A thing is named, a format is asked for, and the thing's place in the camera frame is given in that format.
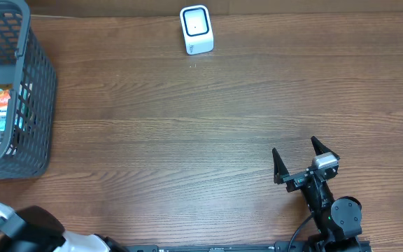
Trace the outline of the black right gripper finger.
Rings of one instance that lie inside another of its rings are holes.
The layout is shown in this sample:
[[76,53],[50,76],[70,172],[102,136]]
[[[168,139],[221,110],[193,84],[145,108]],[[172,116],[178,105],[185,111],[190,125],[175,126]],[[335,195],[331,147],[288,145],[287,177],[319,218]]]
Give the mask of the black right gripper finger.
[[333,150],[329,149],[324,145],[316,136],[311,137],[311,143],[313,145],[316,155],[322,155],[325,153],[331,153],[337,160],[340,160],[340,156],[337,155]]
[[285,179],[289,177],[290,174],[276,148],[272,149],[272,157],[274,160],[274,183],[285,183]]

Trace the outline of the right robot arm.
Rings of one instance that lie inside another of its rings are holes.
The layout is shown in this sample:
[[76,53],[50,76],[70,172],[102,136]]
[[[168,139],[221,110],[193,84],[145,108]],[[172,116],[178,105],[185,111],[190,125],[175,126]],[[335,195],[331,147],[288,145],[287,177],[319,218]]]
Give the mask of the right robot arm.
[[[335,199],[327,184],[339,170],[340,157],[322,144],[315,136],[311,137],[316,156],[311,166],[297,174],[289,174],[278,151],[274,148],[274,182],[286,184],[290,193],[300,190],[306,200],[310,215],[303,221],[284,246],[286,251],[308,252],[365,252],[371,251],[368,241],[360,241],[362,234],[362,205],[354,197]],[[295,239],[300,230],[310,221],[316,224],[318,234],[296,245]]]

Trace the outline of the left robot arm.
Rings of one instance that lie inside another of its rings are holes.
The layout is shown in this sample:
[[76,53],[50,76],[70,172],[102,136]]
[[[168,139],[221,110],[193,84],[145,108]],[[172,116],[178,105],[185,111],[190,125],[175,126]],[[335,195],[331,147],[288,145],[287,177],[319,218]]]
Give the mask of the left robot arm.
[[0,252],[114,252],[127,249],[109,237],[70,232],[39,206],[21,210],[0,203]]

